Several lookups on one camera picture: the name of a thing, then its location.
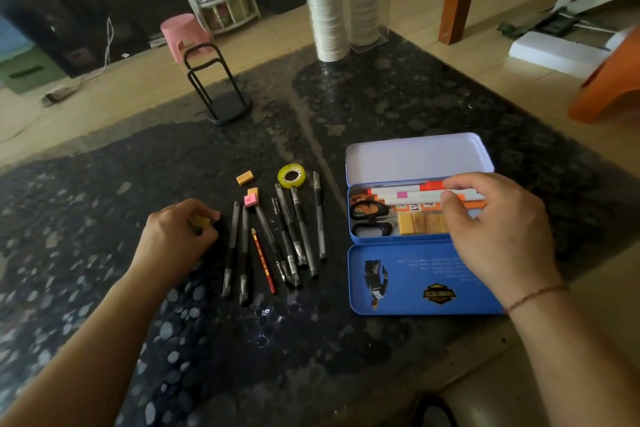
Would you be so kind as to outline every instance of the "open pencil case lid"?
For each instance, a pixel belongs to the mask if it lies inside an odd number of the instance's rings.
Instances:
[[[462,172],[493,172],[475,133],[379,140],[346,150],[348,195]],[[449,234],[358,237],[349,248],[349,301],[368,316],[501,314],[491,291],[467,269]]]

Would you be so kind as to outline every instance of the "white inner lid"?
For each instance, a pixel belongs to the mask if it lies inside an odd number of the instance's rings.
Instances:
[[[493,172],[475,133],[352,144],[346,151],[347,184],[434,179],[462,172]]]

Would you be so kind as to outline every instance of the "scissors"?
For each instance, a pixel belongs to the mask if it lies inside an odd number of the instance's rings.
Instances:
[[[351,233],[358,236],[357,231],[362,229],[379,229],[383,237],[388,237],[394,230],[394,225],[388,221],[378,221],[376,218],[388,216],[391,208],[384,203],[373,199],[363,199],[349,205],[349,216],[355,223],[351,227]]]

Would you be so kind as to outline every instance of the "black marble table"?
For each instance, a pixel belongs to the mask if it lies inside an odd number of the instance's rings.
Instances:
[[[476,132],[498,172],[545,200],[567,277],[638,236],[636,179],[396,35],[329,66],[305,48],[239,81],[255,104],[244,121],[213,127],[189,95],[4,169],[0,410],[122,276],[149,213],[197,197],[228,217],[244,194],[235,177],[249,169],[263,200],[287,162],[323,175],[329,260],[319,280],[304,271],[302,290],[279,284],[272,296],[253,257],[250,306],[223,301],[222,229],[158,311],[118,425],[306,426],[435,364],[488,320],[351,311],[344,176],[351,143]],[[211,88],[227,90],[227,83]],[[313,217],[310,186],[300,195]]]

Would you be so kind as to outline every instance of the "red pencil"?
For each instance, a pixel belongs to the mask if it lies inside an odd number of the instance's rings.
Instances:
[[[273,283],[273,279],[271,278],[271,274],[269,273],[269,267],[267,265],[266,255],[264,254],[262,245],[260,245],[258,233],[256,233],[254,228],[252,228],[251,234],[253,235],[253,241],[255,242],[255,247],[258,249],[258,255],[260,255],[260,261],[262,262],[262,268],[264,269],[264,274],[267,276],[267,282],[269,282],[269,288],[271,289],[271,293],[275,295],[278,293],[278,289],[276,289],[276,286]]]

